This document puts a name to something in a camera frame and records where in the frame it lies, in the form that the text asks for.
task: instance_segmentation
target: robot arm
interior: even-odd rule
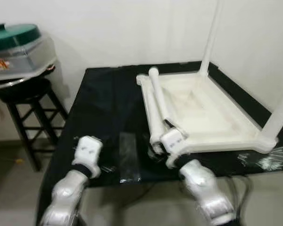
[[[72,162],[72,170],[53,188],[52,203],[46,209],[41,226],[72,226],[89,178],[100,175],[97,165],[102,143],[94,138],[80,138]]]
[[[176,166],[173,156],[188,148],[185,139],[185,134],[176,127],[172,127],[161,136],[160,141],[168,153],[166,165],[169,168]],[[235,219],[233,206],[226,195],[219,190],[216,177],[211,170],[203,167],[198,160],[177,167],[180,168],[179,173],[183,177],[183,182],[197,199],[210,225],[224,225]]]
[[[192,160],[179,170],[189,192],[197,199],[210,225],[224,225],[235,219],[232,204],[222,193],[211,170]]]

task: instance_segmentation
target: transparent plastic sheet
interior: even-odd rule
[[[119,183],[132,183],[141,180],[137,159],[136,137],[132,133],[119,135]]]
[[[239,154],[238,159],[245,167],[256,165],[265,171],[282,170],[283,147],[275,148],[269,154],[259,154],[257,158],[250,153]]]

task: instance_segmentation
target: black wooden stool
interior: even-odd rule
[[[40,100],[45,95],[48,95],[55,108],[43,108],[41,106]],[[43,131],[46,133],[51,144],[54,146],[57,144],[58,136],[55,131],[61,130],[63,127],[53,127],[51,125],[51,121],[58,113],[64,120],[66,120],[68,116],[66,110],[52,91],[50,81],[45,79],[43,76],[29,79],[21,84],[17,84],[9,88],[0,89],[0,99],[8,106],[11,117],[26,148],[26,152],[33,168],[36,171],[39,171],[41,169],[41,163],[35,154],[48,153],[53,150],[35,149],[33,144]],[[21,117],[17,105],[23,104],[30,105],[31,108],[23,117]],[[52,112],[51,116],[48,117],[46,112]],[[24,121],[32,113],[35,114],[41,126],[31,127],[24,125]],[[27,135],[27,131],[29,130],[37,131],[32,139],[29,139]]]

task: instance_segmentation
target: black table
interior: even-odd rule
[[[57,149],[43,179],[37,222],[51,202],[54,185],[69,171],[75,146],[78,138],[82,136],[96,136],[104,143],[99,159],[102,174],[90,182],[90,187],[179,179],[176,170],[168,169],[164,163],[153,162],[147,155],[149,128],[141,88],[136,84],[136,75],[147,73],[151,66],[153,65],[86,70]],[[200,62],[156,66],[160,73],[190,72],[198,70]],[[209,65],[209,75],[260,126],[266,123],[270,112],[214,64]],[[278,137],[276,147],[283,149],[283,128]],[[124,142],[130,143],[131,151],[128,148],[123,150]],[[132,155],[126,158],[125,153]],[[264,157],[266,155],[252,150],[185,156],[200,160],[217,176],[283,170],[283,163],[276,169],[262,169],[258,161]]]

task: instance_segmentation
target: black wire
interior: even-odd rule
[[[239,199],[237,186],[234,183],[232,176],[227,176],[225,180],[228,184],[228,187],[230,188],[230,192],[232,194],[232,200],[233,200],[233,207],[234,210],[236,211],[238,209],[238,199]]]
[[[125,203],[124,205],[121,206],[121,208],[127,208],[131,205],[133,205],[134,203],[136,203],[137,201],[139,201],[140,199],[142,199],[156,184],[152,184],[150,187],[148,187],[146,189],[146,191],[144,191],[142,194],[140,194],[139,196],[137,196],[135,199],[133,199],[132,201]]]
[[[244,205],[247,202],[248,198],[250,197],[250,193],[253,190],[253,183],[251,181],[251,179],[244,175],[241,177],[238,177],[244,184],[245,184],[245,192],[243,194],[242,200],[237,208],[237,218],[241,219],[243,213],[241,213],[243,211]]]
[[[175,127],[168,119],[164,119],[163,122],[164,122],[169,128],[174,128],[174,127]]]
[[[237,178],[239,178],[245,184],[245,191],[244,191],[244,194],[239,204],[238,204],[238,190],[237,190],[236,184],[232,176],[227,176],[226,178],[226,181],[228,183],[228,186],[233,196],[234,210],[236,211],[236,219],[230,222],[229,225],[231,225],[232,223],[232,225],[242,226],[241,219],[243,218],[243,209],[253,189],[253,183],[251,179],[246,175],[238,176]]]

